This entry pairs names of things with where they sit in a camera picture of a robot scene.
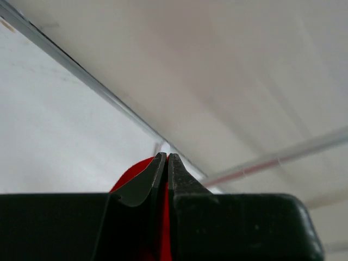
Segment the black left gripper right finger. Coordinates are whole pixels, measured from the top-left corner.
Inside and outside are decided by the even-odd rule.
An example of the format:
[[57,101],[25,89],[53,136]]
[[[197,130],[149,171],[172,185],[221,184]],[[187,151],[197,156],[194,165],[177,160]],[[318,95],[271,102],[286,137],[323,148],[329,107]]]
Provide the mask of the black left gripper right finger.
[[304,204],[289,194],[214,194],[168,157],[173,260],[324,260]]

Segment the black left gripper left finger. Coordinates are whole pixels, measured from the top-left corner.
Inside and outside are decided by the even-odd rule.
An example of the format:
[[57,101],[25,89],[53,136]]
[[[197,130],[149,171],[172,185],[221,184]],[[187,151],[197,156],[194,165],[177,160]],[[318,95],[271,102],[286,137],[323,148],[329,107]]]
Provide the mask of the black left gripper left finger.
[[128,260],[110,192],[1,195],[1,260]]

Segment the red t-shirt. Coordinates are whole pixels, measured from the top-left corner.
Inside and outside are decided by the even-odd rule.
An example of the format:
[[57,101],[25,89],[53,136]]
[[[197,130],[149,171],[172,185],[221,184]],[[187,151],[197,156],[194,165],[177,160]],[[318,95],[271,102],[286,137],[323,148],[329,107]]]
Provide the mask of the red t-shirt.
[[170,242],[167,155],[158,153],[130,167],[110,193],[121,211],[128,260],[173,260]]

